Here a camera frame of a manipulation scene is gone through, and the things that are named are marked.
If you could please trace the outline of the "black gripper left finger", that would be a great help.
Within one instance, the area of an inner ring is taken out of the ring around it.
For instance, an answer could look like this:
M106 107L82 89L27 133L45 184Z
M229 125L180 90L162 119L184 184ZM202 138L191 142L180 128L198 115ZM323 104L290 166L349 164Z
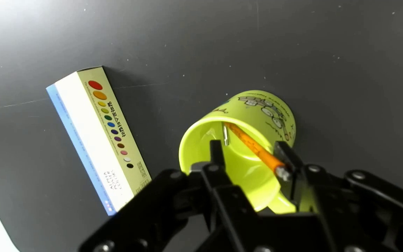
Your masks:
M162 171L124 208L90 234L78 252L162 252L192 216L204 216L208 238L198 252L225 250L251 252L246 226L250 205L226 173L222 143L211 140L208 160L195 163L184 175Z

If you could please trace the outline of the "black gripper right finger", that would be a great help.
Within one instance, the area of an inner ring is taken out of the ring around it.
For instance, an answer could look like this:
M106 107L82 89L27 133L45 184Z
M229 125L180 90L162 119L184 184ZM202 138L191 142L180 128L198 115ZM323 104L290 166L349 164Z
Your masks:
M282 196L297 213L318 219L332 252L403 252L403 189L367 171L341 178L304 164L283 142L272 154L285 167L275 173Z

